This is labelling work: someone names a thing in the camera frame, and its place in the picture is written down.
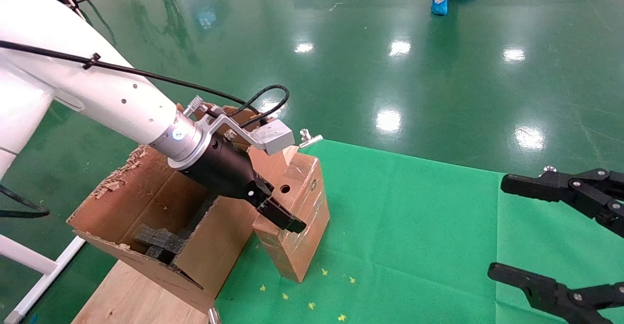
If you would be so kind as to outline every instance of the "black cord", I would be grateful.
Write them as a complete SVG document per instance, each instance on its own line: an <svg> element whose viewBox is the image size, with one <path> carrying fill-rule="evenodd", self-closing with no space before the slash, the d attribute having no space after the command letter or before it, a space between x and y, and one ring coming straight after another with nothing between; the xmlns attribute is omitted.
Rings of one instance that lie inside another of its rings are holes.
<svg viewBox="0 0 624 324"><path fill-rule="evenodd" d="M240 127L241 128L245 128L247 126L250 126L250 125L254 124L255 122L258 122L259 120L265 120L268 116L272 115L272 113L274 113L275 111L280 109L282 106L284 106L284 104L286 104L286 102L288 101L288 98L290 97L290 91L288 91L287 87L281 86L279 84L275 84L275 85L272 85L272 86L265 87L261 91L258 91L258 93L256 93L256 95L254 95L251 99L249 99L247 102L245 102L245 104L243 104L243 106L239 107L236 111L232 112L229 115L229 117L232 117L233 115L241 113L243 110L245 110L245 108L249 107L249 105L251 105L252 102L256 101L260 96L262 96L263 93L266 93L267 91L272 90L272 89L281 89L281 90L283 90L284 91L283 99L280 102L278 102L278 104L276 104L269 111L266 111L262 115L259 115L258 117L254 117L254 118L248 120L247 122L241 124Z"/></svg>
<svg viewBox="0 0 624 324"><path fill-rule="evenodd" d="M33 204L33 202L30 202L29 200L26 200L22 196L17 195L17 193L14 193L13 191L10 191L9 189L7 189L6 187L4 187L2 185L0 185L0 193L2 193L3 195L11 198L11 200L19 202L20 204L23 204L26 207L29 207L31 209L36 210L36 211L0 210L0 217L4 217L4 218L40 218L40 217L45 217L45 216L50 214L50 210L49 209L47 209L45 207L38 206L36 204Z"/></svg>
<svg viewBox="0 0 624 324"><path fill-rule="evenodd" d="M199 91L205 91L206 93L210 93L212 95L220 96L220 97L222 97L224 99L228 99L228 100L234 101L234 102L236 102L238 104L241 104L241 105L245 105L246 104L245 101L239 99L238 97L235 97L235 96L232 96L232 95L228 95L226 93L222 93L221 91L216 91L214 89L210 89L209 87L204 87L204 86L200 86L198 84L185 82L184 80L178 80L178 79L174 79L174 78L170 78L170 77L166 77L166 76L156 75L155 73L150 73L150 72L147 72L147 71L141 71L140 69L136 69L136 68L124 67L124 66L119 66L119 65L116 65L116 64L111 64L111 63L108 63L108 62L102 62L102 61L98 60L99 57L95 56L97 54L95 54L93 58L87 59L86 57L80 57L80 56L76 56L76 55L60 53L58 51L42 49L41 47L28 46L28 45L18 44L16 42L9 42L9 41L5 41L5 40L0 40L0 47L2 47L4 49L23 51L25 53L32 53L32 54L35 54L35 55L41 55L41 56L53 57L53 58L56 58L56 59L68 60L68 61L71 61L71 62L78 62L78 63L84 64L86 67L97 66L97 67L100 67L100 68L111 69L113 71L118 71L118 72L123 72L123 73L130 73L132 75L137 75L137 76L143 76L143 77L147 77L147 78L162 80L163 82L169 82L169 83L176 84L176 85L179 85L179 86L190 87L192 89L196 89L196 90L199 90ZM253 106L247 106L247 108L252 110L253 113L255 113L255 114L260 114L258 112L258 110L256 108L254 108Z"/></svg>

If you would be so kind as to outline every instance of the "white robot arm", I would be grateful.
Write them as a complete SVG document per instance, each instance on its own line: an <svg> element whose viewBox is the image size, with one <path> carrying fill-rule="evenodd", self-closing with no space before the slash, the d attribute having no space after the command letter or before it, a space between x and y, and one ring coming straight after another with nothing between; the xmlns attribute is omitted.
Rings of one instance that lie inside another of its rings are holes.
<svg viewBox="0 0 624 324"><path fill-rule="evenodd" d="M281 121L251 133L225 114L212 122L209 116L193 122L143 76L15 49L35 47L131 68L95 29L56 0L0 0L0 20L0 179L57 100L149 144L169 158L170 166L220 195L247 200L282 229L303 231L305 224L271 198L273 187L254 171L247 153L216 132L226 124L272 154L294 144L292 131ZM42 31L45 26L55 27Z"/></svg>

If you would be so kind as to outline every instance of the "wooden board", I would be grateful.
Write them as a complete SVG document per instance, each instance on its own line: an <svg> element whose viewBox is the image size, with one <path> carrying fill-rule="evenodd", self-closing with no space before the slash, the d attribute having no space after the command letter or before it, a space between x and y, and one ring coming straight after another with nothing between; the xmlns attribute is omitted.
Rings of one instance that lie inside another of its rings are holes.
<svg viewBox="0 0 624 324"><path fill-rule="evenodd" d="M208 316L118 261L72 324L208 324Z"/></svg>

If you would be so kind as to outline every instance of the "green cloth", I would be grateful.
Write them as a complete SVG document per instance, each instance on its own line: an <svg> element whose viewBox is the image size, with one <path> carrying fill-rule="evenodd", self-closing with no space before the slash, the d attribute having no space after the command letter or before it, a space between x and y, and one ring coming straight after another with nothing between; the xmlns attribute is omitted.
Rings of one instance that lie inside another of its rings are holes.
<svg viewBox="0 0 624 324"><path fill-rule="evenodd" d="M304 152L321 160L331 213L308 274L281 278L252 237L216 302L224 324L551 324L488 265L569 286L624 280L623 239L568 206L502 193L501 173L329 140ZM602 313L624 323L622 309Z"/></svg>

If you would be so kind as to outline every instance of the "blue shoe cover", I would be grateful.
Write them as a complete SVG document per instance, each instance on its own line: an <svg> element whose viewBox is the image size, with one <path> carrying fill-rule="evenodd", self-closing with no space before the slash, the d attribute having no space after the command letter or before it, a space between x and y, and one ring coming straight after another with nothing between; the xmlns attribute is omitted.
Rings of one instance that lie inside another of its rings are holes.
<svg viewBox="0 0 624 324"><path fill-rule="evenodd" d="M439 4L436 4L435 0L431 0L431 12L434 15L446 16L449 13L449 0L443 0Z"/></svg>

